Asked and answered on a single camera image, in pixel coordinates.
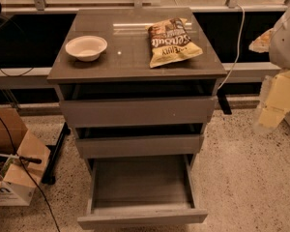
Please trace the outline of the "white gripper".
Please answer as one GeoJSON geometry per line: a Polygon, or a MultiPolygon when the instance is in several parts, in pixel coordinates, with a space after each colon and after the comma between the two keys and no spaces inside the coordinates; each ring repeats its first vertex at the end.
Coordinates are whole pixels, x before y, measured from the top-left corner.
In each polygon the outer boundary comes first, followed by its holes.
{"type": "MultiPolygon", "coordinates": [[[[248,47],[257,53],[268,52],[270,49],[273,29],[258,36],[248,47]]],[[[264,107],[258,106],[253,117],[253,130],[256,133],[274,131],[290,111],[290,71],[281,72],[275,76],[267,76],[267,95],[264,107]]]]}

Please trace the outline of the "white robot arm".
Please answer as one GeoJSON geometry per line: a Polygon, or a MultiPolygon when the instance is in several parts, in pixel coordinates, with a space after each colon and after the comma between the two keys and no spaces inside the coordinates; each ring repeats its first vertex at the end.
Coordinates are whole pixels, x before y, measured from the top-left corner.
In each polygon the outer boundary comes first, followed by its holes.
{"type": "Polygon", "coordinates": [[[264,77],[254,114],[254,131],[268,133],[290,112],[290,6],[275,26],[254,40],[249,49],[268,52],[270,62],[281,68],[275,76],[264,77]]]}

